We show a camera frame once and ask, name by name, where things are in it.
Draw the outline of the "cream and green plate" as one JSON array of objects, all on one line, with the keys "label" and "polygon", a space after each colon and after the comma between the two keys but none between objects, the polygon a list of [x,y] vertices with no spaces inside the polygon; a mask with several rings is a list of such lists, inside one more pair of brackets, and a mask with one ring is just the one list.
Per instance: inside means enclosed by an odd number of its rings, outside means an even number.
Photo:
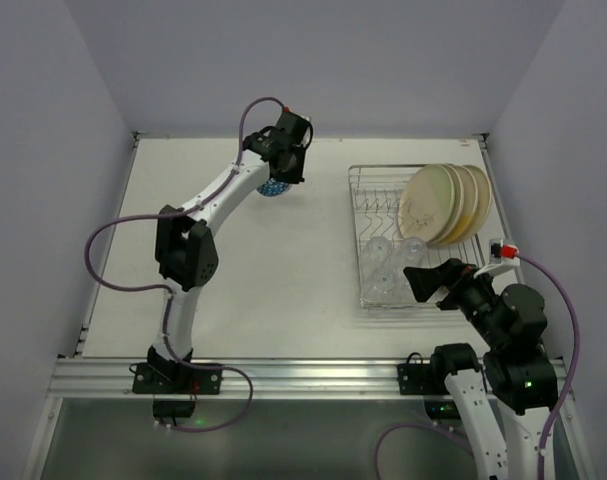
[{"label": "cream and green plate", "polygon": [[431,242],[447,225],[454,203],[454,182],[447,169],[442,165],[422,167],[411,176],[401,194],[399,233],[403,238]]}]

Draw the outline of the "cream and pink plate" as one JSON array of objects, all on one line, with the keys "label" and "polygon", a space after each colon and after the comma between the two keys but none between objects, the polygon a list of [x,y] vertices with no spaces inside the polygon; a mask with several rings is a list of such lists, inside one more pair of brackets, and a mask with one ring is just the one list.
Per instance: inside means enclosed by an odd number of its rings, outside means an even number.
[{"label": "cream and pink plate", "polygon": [[454,207],[449,216],[449,219],[445,227],[439,232],[439,234],[431,241],[432,245],[439,244],[444,240],[450,233],[452,233],[460,219],[464,205],[464,186],[458,171],[451,165],[445,165],[444,168],[450,175],[454,185]]}]

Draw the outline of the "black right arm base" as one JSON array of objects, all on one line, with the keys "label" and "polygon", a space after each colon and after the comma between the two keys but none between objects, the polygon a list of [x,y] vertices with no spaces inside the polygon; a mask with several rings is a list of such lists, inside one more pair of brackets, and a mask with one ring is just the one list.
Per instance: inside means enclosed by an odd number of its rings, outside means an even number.
[{"label": "black right arm base", "polygon": [[460,421],[459,411],[443,383],[436,380],[431,365],[419,352],[410,353],[397,365],[397,383],[402,396],[421,396],[426,415],[434,421]]}]

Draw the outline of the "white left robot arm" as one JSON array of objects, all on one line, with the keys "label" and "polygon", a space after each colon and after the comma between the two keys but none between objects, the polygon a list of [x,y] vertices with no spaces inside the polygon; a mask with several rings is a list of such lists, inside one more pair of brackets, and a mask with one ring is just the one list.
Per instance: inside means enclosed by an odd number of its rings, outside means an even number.
[{"label": "white left robot arm", "polygon": [[237,158],[200,194],[157,221],[155,260],[169,291],[157,339],[147,363],[171,377],[192,356],[192,329],[203,287],[219,265],[215,236],[225,220],[252,192],[273,180],[303,181],[304,161],[313,138],[309,118],[289,109],[277,122],[241,140]]}]

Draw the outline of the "cream and yellow plate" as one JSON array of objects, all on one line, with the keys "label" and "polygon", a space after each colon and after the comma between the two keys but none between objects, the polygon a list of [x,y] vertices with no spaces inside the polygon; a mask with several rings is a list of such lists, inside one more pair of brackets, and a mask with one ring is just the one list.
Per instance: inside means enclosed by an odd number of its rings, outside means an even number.
[{"label": "cream and yellow plate", "polygon": [[472,172],[464,166],[454,166],[462,182],[462,211],[454,229],[444,238],[445,244],[456,243],[462,239],[478,209],[478,186]]}]

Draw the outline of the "blue patterned bowl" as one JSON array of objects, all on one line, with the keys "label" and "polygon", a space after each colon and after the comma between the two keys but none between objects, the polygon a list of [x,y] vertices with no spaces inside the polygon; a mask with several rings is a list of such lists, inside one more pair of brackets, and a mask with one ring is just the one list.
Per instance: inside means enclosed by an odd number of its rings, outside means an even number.
[{"label": "blue patterned bowl", "polygon": [[273,198],[287,193],[290,188],[290,184],[270,178],[259,186],[256,191],[264,197]]}]

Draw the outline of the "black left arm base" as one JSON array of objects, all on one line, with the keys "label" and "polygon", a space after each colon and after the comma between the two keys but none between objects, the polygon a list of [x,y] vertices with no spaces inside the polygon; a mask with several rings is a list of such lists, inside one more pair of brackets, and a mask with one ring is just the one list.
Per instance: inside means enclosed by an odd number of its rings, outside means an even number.
[{"label": "black left arm base", "polygon": [[153,347],[148,349],[145,362],[131,364],[132,392],[153,395],[152,414],[155,420],[172,426],[178,420],[190,418],[201,395],[218,395],[222,366],[217,363],[198,364],[192,368],[175,360],[161,357]]}]

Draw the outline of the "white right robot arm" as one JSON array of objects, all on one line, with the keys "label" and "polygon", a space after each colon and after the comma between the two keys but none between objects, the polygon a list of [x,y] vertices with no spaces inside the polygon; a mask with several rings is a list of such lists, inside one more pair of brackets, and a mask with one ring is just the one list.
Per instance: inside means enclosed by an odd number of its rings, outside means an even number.
[{"label": "white right robot arm", "polygon": [[434,268],[407,267],[415,300],[446,295],[441,310],[458,310],[488,345],[478,356],[466,343],[434,349],[430,368],[453,398],[481,479],[553,479],[553,420],[559,398],[555,369],[541,346],[545,301],[534,289],[510,284],[495,292],[496,276],[516,257],[478,268],[449,259]]}]

